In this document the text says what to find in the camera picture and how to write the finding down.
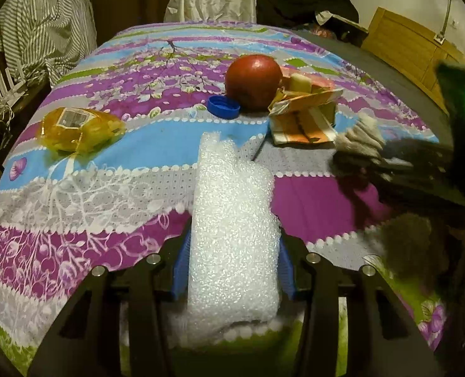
striped cloth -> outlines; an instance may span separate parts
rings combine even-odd
[[[89,0],[6,0],[0,9],[0,52],[13,77],[17,60],[29,84],[51,87],[96,49]]]

bed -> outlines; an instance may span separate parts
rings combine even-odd
[[[344,89],[337,101],[338,132],[353,126],[357,112],[363,111],[378,119],[385,139],[438,140],[412,109],[369,74],[291,31],[226,22],[153,24],[120,32],[57,82],[5,162],[0,181],[0,347],[22,374],[92,267],[130,267],[181,233],[192,214],[199,140],[214,131],[232,138],[241,157],[272,172],[272,211],[287,233],[335,265],[374,265],[402,297],[427,344],[437,347],[446,319],[440,298],[421,286],[422,279],[395,276],[382,259],[383,237],[395,233],[399,239],[428,243],[429,222],[399,215],[379,201],[370,184],[357,186],[353,177],[335,177],[331,147],[274,146],[266,114],[223,120],[206,110],[210,95],[224,93],[228,65],[239,55],[259,52]],[[35,135],[39,121],[58,107],[115,114],[128,131],[90,159],[53,159]],[[243,373],[237,358],[228,362],[223,355],[235,350],[252,374],[287,375],[304,318],[301,308],[282,305],[271,322],[233,325],[214,344],[194,352],[185,347],[175,313],[168,311],[168,335],[177,374],[197,368],[211,375],[217,366],[224,375]],[[342,324],[340,374],[346,367]],[[121,347],[125,360],[127,343]],[[203,356],[207,366],[201,363]]]

plastic bag with label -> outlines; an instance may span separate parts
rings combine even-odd
[[[114,115],[59,107],[44,117],[36,137],[50,150],[87,154],[122,138],[125,132],[124,122]]]

paper packaging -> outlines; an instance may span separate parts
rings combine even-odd
[[[281,67],[282,85],[269,106],[275,144],[334,141],[335,100],[342,95],[330,79]]]

apple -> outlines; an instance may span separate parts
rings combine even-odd
[[[226,96],[247,112],[266,112],[280,86],[282,73],[267,55],[245,55],[226,72]]]

